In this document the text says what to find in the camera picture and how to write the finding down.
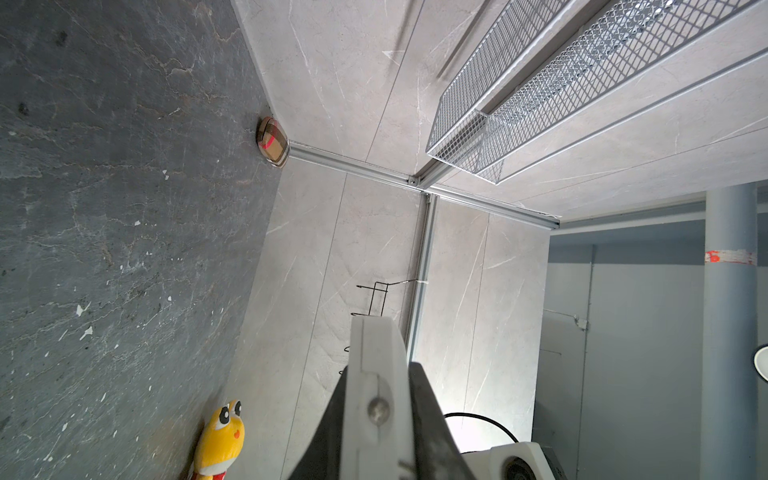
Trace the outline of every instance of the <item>gray pipe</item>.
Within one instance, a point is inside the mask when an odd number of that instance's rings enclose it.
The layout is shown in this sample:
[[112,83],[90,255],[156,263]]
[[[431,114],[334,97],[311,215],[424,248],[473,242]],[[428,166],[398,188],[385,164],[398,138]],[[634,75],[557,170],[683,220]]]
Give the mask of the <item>gray pipe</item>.
[[707,192],[702,480],[756,478],[756,205],[755,184]]

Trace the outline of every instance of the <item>plush toy eye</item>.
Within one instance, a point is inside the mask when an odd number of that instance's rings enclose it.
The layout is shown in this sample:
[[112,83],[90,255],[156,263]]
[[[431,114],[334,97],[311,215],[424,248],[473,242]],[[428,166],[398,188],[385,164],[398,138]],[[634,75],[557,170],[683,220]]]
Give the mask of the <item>plush toy eye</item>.
[[230,422],[230,408],[227,406],[224,406],[221,408],[221,411],[219,412],[219,421],[216,422],[215,429],[222,429],[224,426]]

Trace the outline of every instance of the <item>black cable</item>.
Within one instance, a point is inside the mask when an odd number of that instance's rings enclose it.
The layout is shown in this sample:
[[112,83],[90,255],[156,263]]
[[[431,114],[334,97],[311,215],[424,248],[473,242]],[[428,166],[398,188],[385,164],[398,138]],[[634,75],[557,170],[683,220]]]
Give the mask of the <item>black cable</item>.
[[493,425],[496,425],[500,429],[504,430],[504,433],[507,434],[507,436],[512,439],[513,442],[518,443],[518,440],[515,438],[514,435],[512,435],[512,432],[507,430],[505,426],[503,426],[501,423],[496,422],[494,419],[490,419],[483,415],[478,415],[477,413],[467,413],[467,412],[453,412],[453,413],[446,413],[444,415],[445,418],[450,419],[451,417],[469,417],[470,419],[478,419],[478,420],[485,420],[488,423],[492,423]]

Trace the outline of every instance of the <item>stuffed animal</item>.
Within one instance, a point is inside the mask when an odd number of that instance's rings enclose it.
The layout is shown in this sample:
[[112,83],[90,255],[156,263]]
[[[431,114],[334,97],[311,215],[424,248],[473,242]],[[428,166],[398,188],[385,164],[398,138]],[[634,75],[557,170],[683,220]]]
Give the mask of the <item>stuffed animal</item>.
[[240,420],[240,400],[214,412],[203,429],[194,453],[192,480],[223,480],[243,449],[245,427]]

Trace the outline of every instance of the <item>peeling tape on pipe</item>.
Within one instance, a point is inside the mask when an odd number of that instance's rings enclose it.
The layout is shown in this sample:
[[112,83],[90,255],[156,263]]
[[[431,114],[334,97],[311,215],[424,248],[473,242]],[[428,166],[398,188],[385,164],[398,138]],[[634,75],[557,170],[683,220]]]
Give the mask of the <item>peeling tape on pipe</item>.
[[757,265],[757,254],[746,250],[710,250],[704,253],[704,262]]

